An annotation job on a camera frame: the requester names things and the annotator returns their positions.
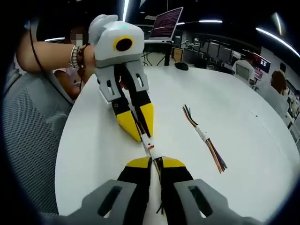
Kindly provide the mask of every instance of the person in background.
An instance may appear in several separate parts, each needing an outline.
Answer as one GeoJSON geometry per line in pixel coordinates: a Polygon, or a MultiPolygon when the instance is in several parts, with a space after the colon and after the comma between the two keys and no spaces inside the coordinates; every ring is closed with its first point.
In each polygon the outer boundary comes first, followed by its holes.
{"type": "Polygon", "coordinates": [[[281,95],[287,93],[285,71],[286,65],[281,63],[279,70],[274,71],[271,78],[271,86],[281,95]]]}
{"type": "Polygon", "coordinates": [[[247,69],[249,69],[249,73],[250,73],[250,79],[249,79],[249,83],[251,85],[254,85],[255,84],[255,70],[254,70],[254,67],[253,67],[253,63],[254,63],[254,60],[253,60],[253,56],[252,54],[248,54],[248,55],[245,55],[244,59],[243,60],[237,60],[233,67],[232,67],[232,72],[233,74],[236,74],[236,65],[241,65],[247,69]]]}
{"type": "Polygon", "coordinates": [[[289,113],[293,117],[297,117],[299,112],[300,112],[300,91],[296,90],[294,98],[291,99],[290,101],[289,113]]]}
{"type": "MultiPolygon", "coordinates": [[[[84,40],[84,37],[86,39],[86,34],[84,27],[77,26],[71,30],[69,37],[64,40],[64,43],[81,46],[84,42],[87,43],[87,40],[84,40]]],[[[71,65],[67,68],[56,69],[53,73],[72,100],[77,99],[81,88],[90,77],[85,70],[75,69],[71,65]]]]}

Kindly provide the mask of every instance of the desk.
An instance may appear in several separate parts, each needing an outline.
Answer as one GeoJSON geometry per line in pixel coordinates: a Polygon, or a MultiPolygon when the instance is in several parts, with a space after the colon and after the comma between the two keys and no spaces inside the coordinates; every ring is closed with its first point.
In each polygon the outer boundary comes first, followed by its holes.
{"type": "MultiPolygon", "coordinates": [[[[223,194],[241,216],[266,221],[299,175],[297,147],[278,114],[232,75],[198,68],[144,70],[155,107],[156,148],[182,161],[194,179],[201,178],[223,194]],[[226,162],[223,174],[185,118],[183,104],[191,108],[193,119],[226,162]]],[[[117,179],[130,160],[144,156],[142,144],[125,133],[112,109],[106,108],[93,75],[76,100],[60,140],[55,171],[59,213],[68,215],[80,208],[88,193],[117,179]]],[[[143,224],[165,225],[165,217],[156,214],[160,191],[154,166],[151,176],[143,224]]]]}

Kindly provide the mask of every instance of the colorful wires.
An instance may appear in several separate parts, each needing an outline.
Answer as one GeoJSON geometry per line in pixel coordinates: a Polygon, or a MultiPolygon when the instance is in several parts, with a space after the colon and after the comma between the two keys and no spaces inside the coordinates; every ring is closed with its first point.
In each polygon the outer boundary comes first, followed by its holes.
{"type": "Polygon", "coordinates": [[[224,172],[225,169],[227,169],[227,166],[226,166],[224,160],[221,158],[221,156],[217,152],[215,146],[212,144],[210,138],[207,137],[206,134],[200,130],[200,128],[198,127],[198,124],[192,119],[191,110],[188,109],[188,107],[186,105],[184,105],[182,107],[182,110],[183,110],[187,120],[190,122],[190,124],[192,124],[192,126],[197,131],[198,135],[201,137],[201,139],[206,143],[207,147],[209,148],[210,153],[217,165],[219,172],[220,173],[224,172]]]}

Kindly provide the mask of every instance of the ceiling light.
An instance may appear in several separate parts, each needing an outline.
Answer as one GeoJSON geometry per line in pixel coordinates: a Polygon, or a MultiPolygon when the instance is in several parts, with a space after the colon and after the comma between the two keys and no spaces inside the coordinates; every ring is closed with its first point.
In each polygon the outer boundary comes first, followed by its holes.
{"type": "Polygon", "coordinates": [[[64,39],[65,39],[64,37],[56,37],[56,38],[46,39],[45,41],[61,41],[64,39]]]}
{"type": "Polygon", "coordinates": [[[125,0],[125,2],[124,2],[124,11],[123,11],[123,19],[122,19],[123,22],[125,22],[125,19],[126,19],[128,4],[129,4],[129,0],[125,0]]]}
{"type": "Polygon", "coordinates": [[[200,23],[223,23],[222,20],[199,20],[200,23]]]}
{"type": "Polygon", "coordinates": [[[276,37],[274,34],[271,34],[271,33],[267,32],[267,31],[265,31],[265,30],[263,30],[263,29],[261,29],[261,28],[258,28],[258,27],[257,27],[256,30],[259,31],[259,32],[261,32],[261,33],[264,33],[264,34],[270,36],[271,38],[273,38],[273,39],[275,39],[275,40],[277,40],[277,41],[279,41],[279,42],[282,43],[284,46],[286,46],[287,48],[289,48],[290,50],[292,50],[292,52],[295,53],[295,54],[300,58],[299,53],[298,53],[295,49],[293,49],[292,46],[290,46],[288,43],[286,43],[284,40],[282,40],[282,39],[276,37]]]}

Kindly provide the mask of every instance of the office room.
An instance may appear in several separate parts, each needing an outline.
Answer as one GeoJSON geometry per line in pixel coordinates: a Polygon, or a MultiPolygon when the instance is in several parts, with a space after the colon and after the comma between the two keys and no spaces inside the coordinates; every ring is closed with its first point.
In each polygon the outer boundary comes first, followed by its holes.
{"type": "Polygon", "coordinates": [[[13,206],[30,224],[297,224],[294,13],[202,0],[33,5],[2,90],[5,188],[26,200],[13,206]]]}

